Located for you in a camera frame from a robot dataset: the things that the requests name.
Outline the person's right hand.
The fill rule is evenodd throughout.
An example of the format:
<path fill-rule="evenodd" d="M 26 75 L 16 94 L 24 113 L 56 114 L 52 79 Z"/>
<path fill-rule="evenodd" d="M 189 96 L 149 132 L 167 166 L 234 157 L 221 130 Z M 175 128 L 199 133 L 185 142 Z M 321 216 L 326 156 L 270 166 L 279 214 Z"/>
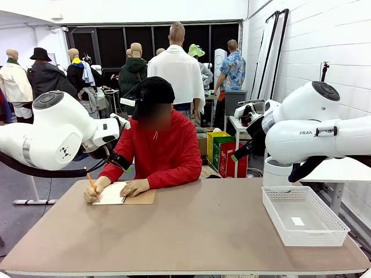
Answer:
<path fill-rule="evenodd" d="M 89 186 L 85 189 L 83 193 L 84 200 L 87 203 L 94 203 L 99 200 L 100 194 L 103 190 L 111 184 L 111 180 L 108 177 L 101 176 L 99 177 L 94 186 Z"/>

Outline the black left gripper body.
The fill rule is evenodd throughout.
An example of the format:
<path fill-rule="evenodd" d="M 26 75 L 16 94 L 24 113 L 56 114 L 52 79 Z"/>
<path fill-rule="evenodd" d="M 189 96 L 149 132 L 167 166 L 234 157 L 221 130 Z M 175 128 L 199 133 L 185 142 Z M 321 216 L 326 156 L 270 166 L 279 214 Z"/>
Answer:
<path fill-rule="evenodd" d="M 132 163 L 128 161 L 125 157 L 115 152 L 112 152 L 109 155 L 108 161 L 114 166 L 119 167 L 123 171 L 126 171 L 132 165 Z"/>

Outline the person's left hand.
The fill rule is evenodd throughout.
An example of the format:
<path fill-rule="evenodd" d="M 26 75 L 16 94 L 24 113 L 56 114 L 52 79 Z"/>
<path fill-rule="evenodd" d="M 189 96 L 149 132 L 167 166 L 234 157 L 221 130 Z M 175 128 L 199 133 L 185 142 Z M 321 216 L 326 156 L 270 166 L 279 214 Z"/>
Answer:
<path fill-rule="evenodd" d="M 135 197 L 149 189 L 148 179 L 126 181 L 126 185 L 120 191 L 120 197 Z"/>

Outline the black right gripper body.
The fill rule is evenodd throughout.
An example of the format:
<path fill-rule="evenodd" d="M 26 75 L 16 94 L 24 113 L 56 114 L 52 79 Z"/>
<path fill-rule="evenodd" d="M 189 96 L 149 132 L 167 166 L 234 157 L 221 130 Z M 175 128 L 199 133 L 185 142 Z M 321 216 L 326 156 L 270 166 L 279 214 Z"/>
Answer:
<path fill-rule="evenodd" d="M 264 116 L 260 116 L 254 122 L 252 122 L 246 129 L 251 139 L 245 144 L 248 151 L 252 151 L 255 148 L 265 146 L 265 131 L 262 128 L 262 121 Z"/>

